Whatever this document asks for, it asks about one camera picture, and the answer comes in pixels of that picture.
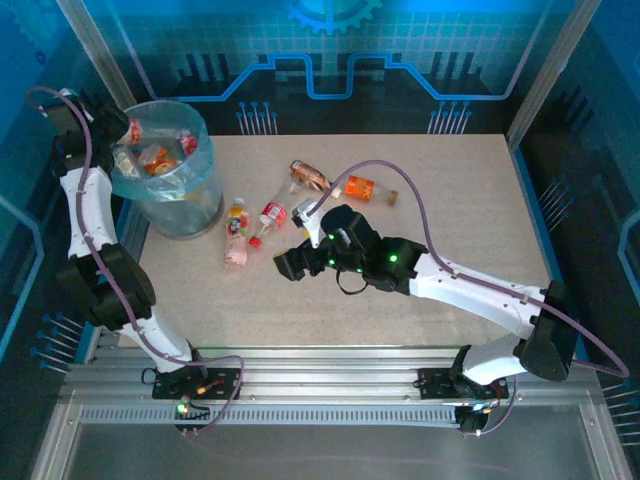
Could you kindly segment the orange NFC juice bottle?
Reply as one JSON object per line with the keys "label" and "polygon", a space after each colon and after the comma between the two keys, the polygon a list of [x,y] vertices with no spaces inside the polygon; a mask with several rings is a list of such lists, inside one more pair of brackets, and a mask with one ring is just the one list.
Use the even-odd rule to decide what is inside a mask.
{"label": "orange NFC juice bottle", "polygon": [[346,180],[335,182],[337,196],[342,194],[367,203],[381,203],[394,206],[398,199],[396,190],[387,188],[380,182],[365,177],[350,175]]}

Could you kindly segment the copper label plastic bottle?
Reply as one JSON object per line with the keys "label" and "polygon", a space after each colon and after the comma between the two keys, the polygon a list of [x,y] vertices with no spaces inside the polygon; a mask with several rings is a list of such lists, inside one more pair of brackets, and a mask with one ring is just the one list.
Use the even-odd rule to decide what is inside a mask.
{"label": "copper label plastic bottle", "polygon": [[290,175],[306,187],[319,192],[326,192],[331,188],[327,177],[311,165],[300,160],[294,160],[289,166]]}

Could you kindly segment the red cola label bottle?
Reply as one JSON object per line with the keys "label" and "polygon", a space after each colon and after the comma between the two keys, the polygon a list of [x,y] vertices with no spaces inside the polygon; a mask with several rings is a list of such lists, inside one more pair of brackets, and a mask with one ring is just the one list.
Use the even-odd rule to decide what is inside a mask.
{"label": "red cola label bottle", "polygon": [[279,230],[290,216],[292,205],[295,203],[301,184],[294,177],[287,177],[279,191],[266,203],[258,215],[258,223],[249,245],[258,249],[264,239]]}

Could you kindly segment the blue plastic bin liner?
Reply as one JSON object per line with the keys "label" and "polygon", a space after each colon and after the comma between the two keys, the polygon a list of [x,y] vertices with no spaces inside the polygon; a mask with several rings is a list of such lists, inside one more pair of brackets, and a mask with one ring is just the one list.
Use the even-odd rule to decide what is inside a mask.
{"label": "blue plastic bin liner", "polygon": [[[211,141],[203,118],[194,108],[177,101],[157,100],[131,107],[125,114],[129,119],[137,118],[143,128],[140,143],[126,145],[136,157],[140,177],[124,177],[114,164],[111,181],[116,195],[137,201],[181,201],[213,178]],[[189,135],[197,139],[198,148],[186,157],[179,138]],[[178,166],[162,175],[149,175],[138,157],[153,144],[166,147]]]}

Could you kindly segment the metal mesh waste bin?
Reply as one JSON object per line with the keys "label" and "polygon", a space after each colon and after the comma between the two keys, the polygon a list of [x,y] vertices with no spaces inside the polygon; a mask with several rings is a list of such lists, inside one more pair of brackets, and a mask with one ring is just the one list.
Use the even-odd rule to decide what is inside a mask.
{"label": "metal mesh waste bin", "polygon": [[194,238],[211,228],[223,210],[223,194],[216,173],[215,160],[213,178],[184,200],[130,201],[135,203],[151,226],[165,237]]}

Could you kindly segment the grey metal front tray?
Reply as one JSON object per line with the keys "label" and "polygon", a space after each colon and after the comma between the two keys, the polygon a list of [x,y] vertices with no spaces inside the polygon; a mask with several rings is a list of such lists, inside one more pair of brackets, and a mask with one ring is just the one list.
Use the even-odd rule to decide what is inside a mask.
{"label": "grey metal front tray", "polygon": [[28,480],[640,480],[603,406],[525,406],[467,437],[419,426],[87,424],[57,412]]}

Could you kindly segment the black controller box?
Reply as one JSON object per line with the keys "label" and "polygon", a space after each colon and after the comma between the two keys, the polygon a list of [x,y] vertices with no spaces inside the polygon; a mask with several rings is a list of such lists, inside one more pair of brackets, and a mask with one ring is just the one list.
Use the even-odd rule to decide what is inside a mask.
{"label": "black controller box", "polygon": [[463,434],[479,436],[485,429],[491,412],[491,407],[483,405],[479,408],[471,406],[456,407],[455,420],[458,424],[458,430]]}
{"label": "black controller box", "polygon": [[210,418],[211,410],[209,407],[196,405],[191,400],[181,400],[175,406],[175,427],[179,431],[198,430],[199,426],[195,422]]}

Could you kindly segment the aluminium frame post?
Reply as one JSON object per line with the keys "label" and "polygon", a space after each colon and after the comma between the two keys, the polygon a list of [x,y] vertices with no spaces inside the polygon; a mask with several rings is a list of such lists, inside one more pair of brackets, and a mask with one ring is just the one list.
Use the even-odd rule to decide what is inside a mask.
{"label": "aluminium frame post", "polygon": [[101,8],[106,11],[106,14],[114,23],[124,42],[129,58],[133,62],[135,70],[144,86],[146,95],[151,100],[157,100],[158,96],[155,89],[124,28],[120,12],[116,8],[118,3],[123,0],[55,0],[117,106],[121,109],[126,109],[138,104],[139,101],[134,96],[125,75],[118,66],[111,49],[98,28],[90,9],[86,5],[86,1],[97,1],[101,5]]}
{"label": "aluminium frame post", "polygon": [[601,2],[602,0],[576,0],[507,131],[506,140],[511,153],[518,149]]}

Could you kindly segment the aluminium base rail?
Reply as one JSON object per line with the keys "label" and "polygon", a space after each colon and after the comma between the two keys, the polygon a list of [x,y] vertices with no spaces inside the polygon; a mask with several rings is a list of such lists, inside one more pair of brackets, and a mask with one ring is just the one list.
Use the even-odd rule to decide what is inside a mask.
{"label": "aluminium base rail", "polygon": [[[417,404],[413,383],[421,368],[445,368],[454,348],[247,347],[206,349],[219,367],[244,364],[243,404]],[[90,361],[74,365],[59,396],[79,403],[140,403],[151,398],[141,372],[152,366],[139,348],[99,346]]]}

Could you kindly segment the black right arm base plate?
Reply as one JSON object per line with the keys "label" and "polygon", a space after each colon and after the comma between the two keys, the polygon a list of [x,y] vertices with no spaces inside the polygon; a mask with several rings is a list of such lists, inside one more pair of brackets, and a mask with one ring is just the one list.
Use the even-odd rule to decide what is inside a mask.
{"label": "black right arm base plate", "polygon": [[413,387],[421,399],[504,400],[510,397],[505,378],[481,385],[449,368],[419,369]]}

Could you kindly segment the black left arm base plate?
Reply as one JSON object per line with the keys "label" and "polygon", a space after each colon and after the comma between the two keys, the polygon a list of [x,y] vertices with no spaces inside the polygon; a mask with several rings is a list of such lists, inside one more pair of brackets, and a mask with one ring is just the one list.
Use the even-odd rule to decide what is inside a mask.
{"label": "black left arm base plate", "polygon": [[182,367],[169,373],[157,373],[152,383],[152,398],[157,400],[228,400],[237,398],[234,389],[239,368]]}

